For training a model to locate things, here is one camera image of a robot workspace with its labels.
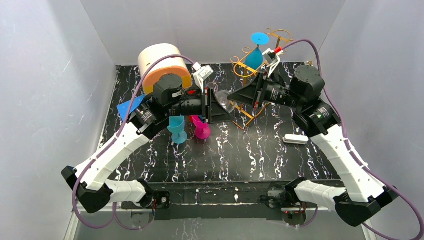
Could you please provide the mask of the clear wine glass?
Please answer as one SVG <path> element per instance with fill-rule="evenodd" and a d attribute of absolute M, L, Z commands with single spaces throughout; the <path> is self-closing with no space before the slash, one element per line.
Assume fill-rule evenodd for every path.
<path fill-rule="evenodd" d="M 219 90 L 217 94 L 213 94 L 212 112 L 214 114 L 223 114 L 224 110 L 232 113 L 235 110 L 234 103 L 228 99 L 230 94 L 228 90 Z"/>
<path fill-rule="evenodd" d="M 207 95 L 216 95 L 217 92 L 219 91 L 219 87 L 218 84 L 215 82 L 209 82 L 205 85 L 205 92 Z"/>

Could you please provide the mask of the magenta wine glass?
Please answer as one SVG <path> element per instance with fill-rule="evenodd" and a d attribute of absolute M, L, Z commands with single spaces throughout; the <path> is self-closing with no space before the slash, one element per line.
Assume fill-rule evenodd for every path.
<path fill-rule="evenodd" d="M 191 115 L 189 119 L 195 126 L 194 135 L 201 140 L 207 139 L 211 135 L 209 124 L 203 122 L 198 115 Z"/>

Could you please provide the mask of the white cylindrical drawer box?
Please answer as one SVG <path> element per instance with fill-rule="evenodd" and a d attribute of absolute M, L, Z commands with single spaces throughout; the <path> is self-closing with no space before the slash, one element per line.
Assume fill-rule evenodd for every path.
<path fill-rule="evenodd" d="M 138 56 L 139 74 L 143 76 L 149 67 L 157 60 L 169 56 L 180 55 L 180 50 L 169 43 L 159 43 L 145 48 Z M 148 73 L 142 83 L 142 91 L 144 94 L 153 92 L 154 84 L 160 80 L 165 74 L 176 74 L 182 78 L 182 87 L 188 89 L 192 86 L 193 81 L 191 74 L 184 62 L 184 59 L 179 57 L 167 58 L 156 66 Z"/>

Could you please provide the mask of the light blue wine glass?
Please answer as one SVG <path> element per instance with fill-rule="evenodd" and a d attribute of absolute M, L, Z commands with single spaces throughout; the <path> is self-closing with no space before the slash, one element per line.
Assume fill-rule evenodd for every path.
<path fill-rule="evenodd" d="M 180 116 L 170 116 L 169 125 L 167 127 L 171 133 L 171 140 L 175 144 L 183 144 L 186 142 L 188 135 L 185 132 L 185 117 Z"/>

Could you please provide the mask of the gold wire glass rack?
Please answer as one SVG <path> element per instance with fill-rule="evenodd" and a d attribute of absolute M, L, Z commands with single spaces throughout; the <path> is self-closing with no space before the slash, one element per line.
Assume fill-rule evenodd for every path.
<path fill-rule="evenodd" d="M 287 45 L 292 42 L 292 35 L 285 29 L 272 30 L 267 28 L 265 32 L 256 32 L 251 35 L 251 41 L 256 45 L 255 48 L 244 47 L 242 50 L 245 56 L 238 58 L 233 56 L 235 60 L 231 60 L 234 64 L 233 71 L 238 77 L 243 78 L 243 85 L 246 86 L 248 78 L 255 76 L 263 66 L 269 66 L 270 64 L 262 56 L 260 46 L 268 44 L 270 37 L 276 38 L 275 47 L 280 47 L 280 42 L 283 41 L 283 45 Z"/>

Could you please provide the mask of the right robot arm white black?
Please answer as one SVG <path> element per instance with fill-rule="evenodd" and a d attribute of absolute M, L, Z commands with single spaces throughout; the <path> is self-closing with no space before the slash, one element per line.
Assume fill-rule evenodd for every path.
<path fill-rule="evenodd" d="M 285 204 L 309 202 L 326 207 L 356 227 L 393 202 L 397 194 L 367 173 L 347 149 L 340 117 L 321 99 L 324 86 L 318 69 L 301 65 L 289 84 L 277 73 L 262 71 L 228 99 L 250 107 L 270 102 L 292 108 L 294 122 L 324 153 L 344 186 L 327 186 L 300 177 L 287 184 L 279 198 Z"/>

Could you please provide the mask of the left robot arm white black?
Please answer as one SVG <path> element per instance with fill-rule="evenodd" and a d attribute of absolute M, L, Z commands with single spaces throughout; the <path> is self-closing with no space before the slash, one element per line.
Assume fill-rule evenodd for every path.
<path fill-rule="evenodd" d="M 84 209 L 93 214 L 109 203 L 133 202 L 149 206 L 154 191 L 145 180 L 114 181 L 109 176 L 131 154 L 148 144 L 170 125 L 170 117 L 200 116 L 209 124 L 231 122 L 234 116 L 217 100 L 211 89 L 183 88 L 176 74 L 163 75 L 142 103 L 124 120 L 122 128 L 94 155 L 61 174 Z"/>

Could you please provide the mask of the teal wine glass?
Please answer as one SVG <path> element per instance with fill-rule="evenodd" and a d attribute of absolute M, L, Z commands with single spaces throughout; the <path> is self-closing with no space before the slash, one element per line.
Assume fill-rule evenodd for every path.
<path fill-rule="evenodd" d="M 251 41 L 256 44 L 256 48 L 245 58 L 244 64 L 253 69 L 258 69 L 263 64 L 262 51 L 260 46 L 266 45 L 269 42 L 269 37 L 263 32 L 255 32 L 251 35 Z"/>

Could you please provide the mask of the blue flat sheet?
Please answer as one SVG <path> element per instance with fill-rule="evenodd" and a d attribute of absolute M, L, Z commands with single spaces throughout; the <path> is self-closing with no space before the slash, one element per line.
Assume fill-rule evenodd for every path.
<path fill-rule="evenodd" d="M 131 113 L 133 113 L 135 111 L 136 108 L 138 108 L 142 104 L 142 101 L 144 100 L 145 96 L 146 95 L 143 94 L 143 95 L 137 96 L 134 99 L 134 101 L 132 103 L 132 106 L 131 106 L 131 108 L 129 110 L 129 114 L 130 115 L 131 115 Z M 119 116 L 120 116 L 120 118 L 121 118 L 122 121 L 125 120 L 126 114 L 128 113 L 128 108 L 130 106 L 130 102 L 131 101 L 128 100 L 128 101 L 123 102 L 123 103 L 121 103 L 121 104 L 119 104 L 119 105 L 116 106 L 116 108 L 118 110 L 118 113 L 119 113 Z"/>

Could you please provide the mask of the white oblong case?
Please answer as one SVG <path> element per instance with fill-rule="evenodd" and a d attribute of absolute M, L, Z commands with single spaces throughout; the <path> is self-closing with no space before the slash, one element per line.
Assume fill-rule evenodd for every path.
<path fill-rule="evenodd" d="M 309 138 L 305 135 L 285 134 L 283 142 L 286 144 L 305 145 Z"/>

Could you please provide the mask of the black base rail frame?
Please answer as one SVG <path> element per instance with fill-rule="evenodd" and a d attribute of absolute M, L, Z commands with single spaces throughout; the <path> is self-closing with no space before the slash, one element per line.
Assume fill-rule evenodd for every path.
<path fill-rule="evenodd" d="M 146 213 L 157 221 L 174 219 L 266 219 L 290 226 L 311 223 L 313 203 L 282 203 L 285 181 L 151 183 L 151 201 L 117 203 L 117 210 Z"/>

